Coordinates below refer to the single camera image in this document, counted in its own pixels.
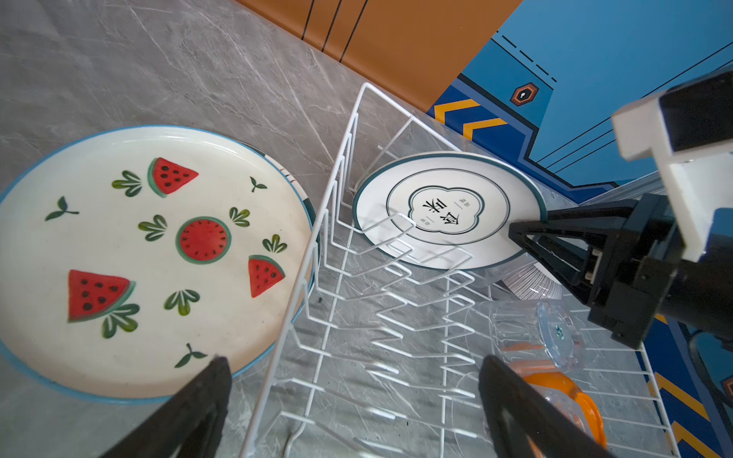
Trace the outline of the white wire dish rack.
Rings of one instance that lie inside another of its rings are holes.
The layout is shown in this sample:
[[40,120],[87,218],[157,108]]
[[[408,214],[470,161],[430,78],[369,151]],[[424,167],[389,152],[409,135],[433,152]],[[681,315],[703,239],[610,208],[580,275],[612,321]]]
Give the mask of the white wire dish rack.
[[425,269],[393,216],[359,223],[361,184],[381,166],[463,141],[372,84],[354,102],[315,205],[296,310],[278,335],[253,406],[244,457],[490,457],[478,394],[492,350],[488,309],[508,293],[501,266],[466,271],[443,248]]

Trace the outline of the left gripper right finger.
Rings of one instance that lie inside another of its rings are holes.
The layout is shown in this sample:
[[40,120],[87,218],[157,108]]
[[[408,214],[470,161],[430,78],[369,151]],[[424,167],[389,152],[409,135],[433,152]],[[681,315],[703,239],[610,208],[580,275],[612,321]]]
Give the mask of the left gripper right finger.
[[483,360],[478,389],[499,457],[611,455],[494,355]]

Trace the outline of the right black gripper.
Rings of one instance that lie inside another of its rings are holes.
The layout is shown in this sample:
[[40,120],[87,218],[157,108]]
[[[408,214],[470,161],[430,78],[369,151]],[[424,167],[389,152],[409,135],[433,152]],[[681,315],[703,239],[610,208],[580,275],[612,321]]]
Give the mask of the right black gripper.
[[681,230],[664,196],[550,211],[547,221],[511,223],[509,237],[589,303],[591,321],[627,347],[643,342],[659,314],[732,338],[732,238],[712,234],[700,261],[685,260]]

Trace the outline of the watermelon pattern plate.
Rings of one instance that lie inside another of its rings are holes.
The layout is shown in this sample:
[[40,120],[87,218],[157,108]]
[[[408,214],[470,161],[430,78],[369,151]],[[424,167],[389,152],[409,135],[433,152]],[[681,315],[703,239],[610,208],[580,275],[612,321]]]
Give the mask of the watermelon pattern plate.
[[53,153],[1,198],[1,351],[104,401],[173,395],[217,356],[274,347],[313,227],[248,146],[176,126]]

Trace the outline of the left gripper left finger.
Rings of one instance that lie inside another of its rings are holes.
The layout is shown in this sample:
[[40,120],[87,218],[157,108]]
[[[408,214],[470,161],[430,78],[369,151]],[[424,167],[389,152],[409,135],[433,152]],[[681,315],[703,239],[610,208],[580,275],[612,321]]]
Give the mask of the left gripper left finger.
[[227,358],[204,370],[105,457],[213,457],[228,413],[232,374]]

